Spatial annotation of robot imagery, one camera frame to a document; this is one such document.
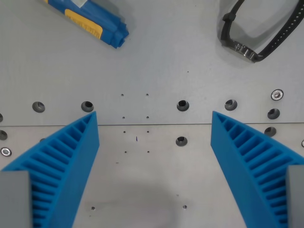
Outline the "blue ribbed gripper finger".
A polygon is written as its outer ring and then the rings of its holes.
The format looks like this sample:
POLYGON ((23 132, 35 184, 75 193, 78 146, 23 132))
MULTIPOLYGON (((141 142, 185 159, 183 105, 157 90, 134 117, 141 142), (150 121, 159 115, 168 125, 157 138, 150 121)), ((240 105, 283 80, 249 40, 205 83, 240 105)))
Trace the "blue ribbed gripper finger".
POLYGON ((33 227, 72 227, 98 149, 97 116, 92 112, 3 168, 29 173, 33 227))
POLYGON ((211 147, 248 228, 288 226, 286 171, 303 156, 233 118, 214 111, 211 147))

